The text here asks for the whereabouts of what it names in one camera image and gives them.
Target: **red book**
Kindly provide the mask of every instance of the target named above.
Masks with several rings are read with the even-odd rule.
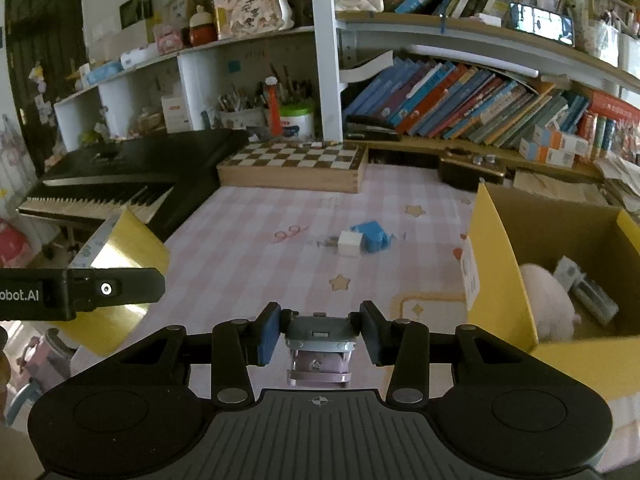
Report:
[[[451,73],[436,86],[436,88],[429,92],[427,97],[418,103],[417,107],[414,108],[414,111],[407,115],[407,117],[405,117],[404,120],[396,126],[396,132],[399,134],[408,132],[415,123],[423,118],[428,111],[442,99],[444,93],[453,86],[453,84],[460,79],[467,70],[468,68],[466,66],[459,63],[455,69],[453,69]]]
[[[627,120],[635,124],[640,123],[640,110],[629,103],[625,103],[622,99],[600,90],[591,91],[589,111],[617,121]]]
[[[469,99],[466,100],[465,103],[462,104],[460,108],[454,111],[453,115],[440,123],[435,129],[431,130],[429,136],[435,137],[437,134],[441,133],[443,130],[455,126],[455,124],[464,117],[464,115],[472,110],[485,96],[488,94],[487,92],[493,92],[502,84],[502,80],[497,77],[492,77],[488,79],[487,82],[482,85],[476,93],[473,94]]]

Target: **paper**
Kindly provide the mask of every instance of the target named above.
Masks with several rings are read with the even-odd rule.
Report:
[[[466,310],[470,311],[480,293],[480,278],[478,276],[478,264],[476,264],[474,248],[469,236],[466,237],[462,247],[460,266],[462,267],[462,279],[465,283]]]

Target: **white container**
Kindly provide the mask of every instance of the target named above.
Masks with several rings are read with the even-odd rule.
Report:
[[[191,125],[184,97],[163,97],[161,100],[167,133],[176,134],[190,131]]]
[[[267,125],[264,108],[250,108],[239,112],[220,112],[223,128],[245,130],[248,126],[262,127]]]
[[[280,124],[284,136],[308,141],[314,138],[314,108],[312,103],[298,103],[280,107]]]
[[[120,63],[122,63],[122,67],[126,70],[132,66],[144,63],[145,61],[151,61],[159,56],[160,52],[158,51],[158,44],[151,43],[146,47],[136,48],[129,52],[125,52],[120,56]]]

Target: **label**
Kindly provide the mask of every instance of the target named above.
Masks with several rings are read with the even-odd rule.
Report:
[[[0,282],[0,308],[7,303],[44,307],[42,282]]]
[[[474,248],[471,244],[471,238],[466,237],[462,247],[462,258],[460,258],[460,266],[462,267],[462,279],[465,283],[466,310],[469,311],[474,306],[478,294],[480,293],[480,278],[478,276],[478,265],[474,255]]]

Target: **star pattern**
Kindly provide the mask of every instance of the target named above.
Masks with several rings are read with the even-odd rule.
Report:
[[[422,206],[419,205],[408,205],[404,209],[404,212],[408,215],[415,216],[416,218],[426,214],[424,209],[422,209]]]
[[[331,285],[331,290],[334,292],[338,290],[349,290],[350,283],[351,283],[351,280],[349,278],[345,278],[341,274],[338,274],[334,279],[329,280],[329,285]]]

